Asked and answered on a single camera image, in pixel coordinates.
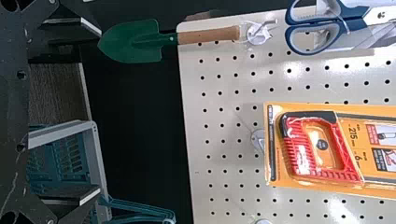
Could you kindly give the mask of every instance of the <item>scissor handle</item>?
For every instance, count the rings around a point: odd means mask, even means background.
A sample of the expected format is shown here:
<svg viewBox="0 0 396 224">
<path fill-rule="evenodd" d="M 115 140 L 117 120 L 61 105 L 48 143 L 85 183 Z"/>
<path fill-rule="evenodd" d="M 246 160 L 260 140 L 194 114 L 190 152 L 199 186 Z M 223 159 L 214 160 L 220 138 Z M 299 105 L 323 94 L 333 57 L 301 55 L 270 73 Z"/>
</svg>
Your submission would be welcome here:
<svg viewBox="0 0 396 224">
<path fill-rule="evenodd" d="M 306 49 L 300 49 L 294 44 L 293 37 L 299 33 L 306 32 L 318 32 L 318 31 L 328 31 L 329 36 L 327 40 L 315 49 L 307 51 Z M 286 30 L 285 37 L 289 48 L 295 53 L 309 56 L 321 53 L 323 50 L 331 46 L 342 34 L 346 34 L 347 29 L 341 21 L 327 22 L 322 24 L 307 24 L 299 26 L 291 26 Z"/>
<path fill-rule="evenodd" d="M 359 20 L 346 21 L 345 23 L 343 23 L 342 21 L 329 21 L 329 22 L 323 22 L 317 24 L 304 24 L 304 25 L 291 26 L 286 30 L 285 33 L 286 42 L 288 43 L 289 48 L 297 54 L 304 56 L 315 55 L 321 53 L 323 50 L 327 49 L 332 44 L 334 44 L 334 42 L 337 41 L 337 39 L 340 38 L 342 34 L 346 34 L 347 27 L 349 28 L 350 31 L 355 31 L 355 30 L 363 29 L 367 27 L 367 25 L 364 22 L 364 20 L 359 19 Z M 306 49 L 299 49 L 293 42 L 293 37 L 296 34 L 307 33 L 307 32 L 318 32 L 318 31 L 328 31 L 329 35 L 327 36 L 323 44 L 319 45 L 315 49 L 311 49 L 309 51 Z"/>
<path fill-rule="evenodd" d="M 361 19 L 369 10 L 369 7 L 346 7 L 340 0 L 325 0 L 328 10 L 325 14 L 297 17 L 294 8 L 301 0 L 295 0 L 286 11 L 285 21 L 288 25 L 299 25 L 322 21 L 343 19 Z"/>
</svg>

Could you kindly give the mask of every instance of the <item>white pegboard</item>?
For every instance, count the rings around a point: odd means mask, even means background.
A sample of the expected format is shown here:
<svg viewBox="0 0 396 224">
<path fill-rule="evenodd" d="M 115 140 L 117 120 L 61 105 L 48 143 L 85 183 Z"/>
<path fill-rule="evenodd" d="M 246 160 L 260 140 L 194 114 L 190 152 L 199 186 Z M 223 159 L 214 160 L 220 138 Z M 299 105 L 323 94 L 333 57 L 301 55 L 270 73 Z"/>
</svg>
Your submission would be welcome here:
<svg viewBox="0 0 396 224">
<path fill-rule="evenodd" d="M 301 8 L 302 12 L 312 7 Z M 393 105 L 395 49 L 302 57 L 284 40 L 284 10 L 183 22 L 178 32 L 278 19 L 263 46 L 220 41 L 179 46 L 194 223 L 394 223 L 396 202 L 265 186 L 250 136 L 267 101 Z M 313 39 L 300 36 L 309 46 Z"/>
</svg>

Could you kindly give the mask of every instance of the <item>orange packaging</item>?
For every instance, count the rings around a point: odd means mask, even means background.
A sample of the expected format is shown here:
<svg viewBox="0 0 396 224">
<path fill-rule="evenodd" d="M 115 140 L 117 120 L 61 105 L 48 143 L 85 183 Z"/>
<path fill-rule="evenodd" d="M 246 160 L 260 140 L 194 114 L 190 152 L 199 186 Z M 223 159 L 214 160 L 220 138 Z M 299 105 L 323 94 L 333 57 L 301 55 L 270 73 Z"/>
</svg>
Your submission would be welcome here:
<svg viewBox="0 0 396 224">
<path fill-rule="evenodd" d="M 264 120 L 268 184 L 396 199 L 396 106 L 268 103 Z"/>
</svg>

